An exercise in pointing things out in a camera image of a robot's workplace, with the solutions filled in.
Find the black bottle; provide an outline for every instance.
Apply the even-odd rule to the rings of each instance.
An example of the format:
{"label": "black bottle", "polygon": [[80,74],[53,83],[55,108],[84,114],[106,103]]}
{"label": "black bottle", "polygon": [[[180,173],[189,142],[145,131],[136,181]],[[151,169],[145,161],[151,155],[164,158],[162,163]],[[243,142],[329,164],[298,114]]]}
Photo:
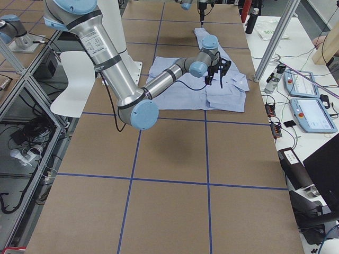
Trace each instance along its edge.
{"label": "black bottle", "polygon": [[251,34],[253,32],[256,19],[258,18],[258,14],[259,14],[259,9],[254,8],[253,12],[250,14],[249,19],[246,23],[247,28],[246,28],[245,33]]}

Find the light blue cap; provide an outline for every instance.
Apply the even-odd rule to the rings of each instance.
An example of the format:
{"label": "light blue cap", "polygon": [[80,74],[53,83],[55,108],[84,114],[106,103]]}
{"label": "light blue cap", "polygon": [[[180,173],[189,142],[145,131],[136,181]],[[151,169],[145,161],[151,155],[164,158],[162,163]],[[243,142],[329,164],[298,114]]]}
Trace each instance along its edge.
{"label": "light blue cap", "polygon": [[64,32],[68,32],[68,29],[67,27],[64,25],[64,24],[61,24],[59,22],[56,22],[54,20],[50,20],[49,18],[47,17],[43,17],[44,19],[44,24],[50,28],[53,28],[53,29],[56,29],[56,30],[61,30],[61,31],[64,31]]}
{"label": "light blue cap", "polygon": [[0,19],[2,19],[4,21],[20,21],[18,16],[14,15],[14,14],[2,16],[2,17],[0,17]]}
{"label": "light blue cap", "polygon": [[131,113],[131,124],[139,130],[151,128],[158,120],[159,109],[150,99],[139,102]]}
{"label": "light blue cap", "polygon": [[84,15],[96,8],[97,0],[53,0],[61,9],[66,12]]}
{"label": "light blue cap", "polygon": [[189,3],[181,4],[181,8],[188,11],[191,8],[191,4]]}
{"label": "light blue cap", "polygon": [[202,39],[202,47],[204,49],[218,48],[218,38],[215,35],[208,35]]}
{"label": "light blue cap", "polygon": [[207,65],[204,62],[197,61],[191,64],[189,71],[194,77],[201,78],[207,71]]}
{"label": "light blue cap", "polygon": [[11,37],[9,37],[7,34],[1,33],[1,32],[0,32],[0,38],[1,38],[6,44],[8,44],[8,43],[10,43],[10,42],[12,41],[12,38],[11,38]]}

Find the black monitor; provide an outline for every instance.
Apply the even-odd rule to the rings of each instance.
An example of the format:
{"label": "black monitor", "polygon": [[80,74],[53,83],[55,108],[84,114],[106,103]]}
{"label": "black monitor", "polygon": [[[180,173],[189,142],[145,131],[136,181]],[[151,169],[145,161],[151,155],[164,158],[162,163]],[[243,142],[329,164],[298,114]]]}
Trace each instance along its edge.
{"label": "black monitor", "polygon": [[304,167],[332,212],[339,212],[339,134],[304,160]]}

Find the red tube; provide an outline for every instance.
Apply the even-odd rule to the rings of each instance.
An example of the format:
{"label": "red tube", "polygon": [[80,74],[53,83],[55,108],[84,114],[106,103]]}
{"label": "red tube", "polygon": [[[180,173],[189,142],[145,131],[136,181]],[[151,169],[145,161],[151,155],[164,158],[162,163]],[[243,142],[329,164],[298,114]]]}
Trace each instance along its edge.
{"label": "red tube", "polygon": [[252,0],[246,0],[242,11],[242,22],[245,23],[249,9],[251,9]]}

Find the light blue cloth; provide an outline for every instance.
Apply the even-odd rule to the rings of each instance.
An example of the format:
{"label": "light blue cloth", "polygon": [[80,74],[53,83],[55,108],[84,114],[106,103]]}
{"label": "light blue cloth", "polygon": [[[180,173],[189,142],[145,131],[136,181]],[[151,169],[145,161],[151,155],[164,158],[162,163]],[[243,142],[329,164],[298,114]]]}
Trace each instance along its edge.
{"label": "light blue cloth", "polygon": [[[202,39],[208,35],[204,28],[194,30],[198,45],[201,47]],[[221,57],[230,60],[223,48],[219,45]],[[147,82],[159,75],[178,58],[156,57],[149,70]],[[199,89],[205,85],[204,77],[196,78],[190,74],[183,75],[179,80],[188,86]],[[243,112],[246,100],[245,91],[249,91],[246,76],[241,74],[232,62],[225,77],[222,78],[223,89],[220,87],[219,73],[214,75],[211,86],[200,91],[193,91],[182,83],[175,82],[166,91],[153,99],[161,110],[227,110]]]}

